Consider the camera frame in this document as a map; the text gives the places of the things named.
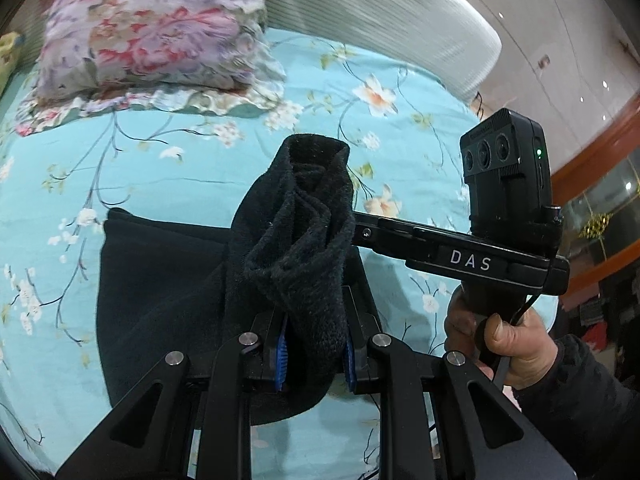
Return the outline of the person right hand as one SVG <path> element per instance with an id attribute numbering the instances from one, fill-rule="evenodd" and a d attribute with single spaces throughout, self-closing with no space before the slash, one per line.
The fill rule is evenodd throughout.
<path id="1" fill-rule="evenodd" d="M 462 286 L 452 294 L 445 320 L 445 350 L 459 351 L 476 361 L 480 370 L 492 377 L 487 362 L 476 350 L 477 320 Z M 559 347 L 546 331 L 546 326 L 534 309 L 529 309 L 517 326 L 504 322 L 498 314 L 487 319 L 484 329 L 487 349 L 511 359 L 504 383 L 516 390 L 536 385 L 552 366 Z"/>

